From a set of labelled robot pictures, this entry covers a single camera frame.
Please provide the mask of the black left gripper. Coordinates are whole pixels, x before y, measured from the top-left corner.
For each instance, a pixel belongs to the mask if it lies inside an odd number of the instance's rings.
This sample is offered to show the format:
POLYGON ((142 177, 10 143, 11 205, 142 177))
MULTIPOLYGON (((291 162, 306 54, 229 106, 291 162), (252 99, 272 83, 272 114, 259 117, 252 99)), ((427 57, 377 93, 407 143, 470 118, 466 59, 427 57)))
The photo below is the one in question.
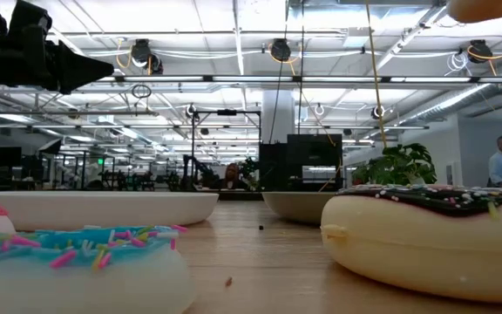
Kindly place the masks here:
POLYGON ((70 94, 114 73, 112 64, 81 56, 60 41, 57 75, 46 48, 39 26, 27 26, 17 37, 0 37, 0 85, 34 85, 70 94))

